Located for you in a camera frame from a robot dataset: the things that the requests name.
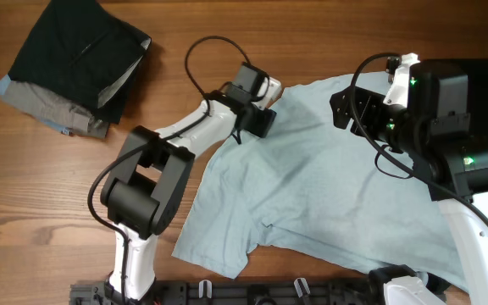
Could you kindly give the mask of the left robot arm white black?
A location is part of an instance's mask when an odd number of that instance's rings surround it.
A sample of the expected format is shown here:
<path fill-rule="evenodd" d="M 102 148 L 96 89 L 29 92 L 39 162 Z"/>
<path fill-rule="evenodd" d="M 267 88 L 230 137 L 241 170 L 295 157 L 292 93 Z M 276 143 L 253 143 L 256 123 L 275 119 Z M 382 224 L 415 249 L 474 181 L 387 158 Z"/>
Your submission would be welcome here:
<path fill-rule="evenodd" d="M 118 157 L 102 171 L 103 225 L 116 235 L 115 263 L 104 284 L 112 304 L 153 302 L 158 237 L 179 209 L 195 160 L 244 130 L 266 137 L 275 111 L 262 102 L 203 100 L 191 114 L 158 130 L 137 126 Z"/>

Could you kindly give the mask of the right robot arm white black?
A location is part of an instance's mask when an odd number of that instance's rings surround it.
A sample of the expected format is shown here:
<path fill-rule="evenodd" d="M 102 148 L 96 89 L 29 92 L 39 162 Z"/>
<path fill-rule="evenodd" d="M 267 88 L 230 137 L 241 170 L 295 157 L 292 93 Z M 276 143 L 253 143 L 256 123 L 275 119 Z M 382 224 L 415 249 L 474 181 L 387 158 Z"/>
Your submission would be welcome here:
<path fill-rule="evenodd" d="M 446 219 L 474 304 L 488 304 L 488 58 L 385 56 L 390 89 L 355 82 L 332 95 L 337 128 L 365 138 L 378 156 L 406 153 L 402 177 L 429 188 Z"/>

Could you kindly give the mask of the light blue t-shirt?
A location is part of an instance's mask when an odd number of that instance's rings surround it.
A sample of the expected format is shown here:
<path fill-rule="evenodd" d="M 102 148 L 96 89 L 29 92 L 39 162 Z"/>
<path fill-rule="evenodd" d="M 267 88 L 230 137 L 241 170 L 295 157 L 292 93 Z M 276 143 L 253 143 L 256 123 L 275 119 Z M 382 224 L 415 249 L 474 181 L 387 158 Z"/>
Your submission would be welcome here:
<path fill-rule="evenodd" d="M 288 87 L 265 138 L 244 134 L 211 157 L 176 258 L 235 278 L 259 246 L 366 273 L 405 264 L 466 289 L 447 222 L 428 187 L 333 124 L 350 75 Z"/>

